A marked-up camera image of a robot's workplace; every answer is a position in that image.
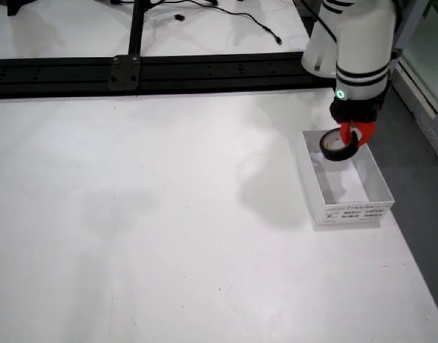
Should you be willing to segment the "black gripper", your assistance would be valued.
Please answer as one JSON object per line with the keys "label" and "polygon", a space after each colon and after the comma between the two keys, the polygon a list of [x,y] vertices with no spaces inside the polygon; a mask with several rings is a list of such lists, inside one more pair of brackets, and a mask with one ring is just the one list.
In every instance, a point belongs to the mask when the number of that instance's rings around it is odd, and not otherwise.
{"label": "black gripper", "polygon": [[367,144],[375,132],[376,120],[384,102],[380,94],[367,100],[341,100],[337,97],[331,103],[330,114],[340,124],[339,134],[345,146],[352,142],[352,122],[360,133],[358,147]]}

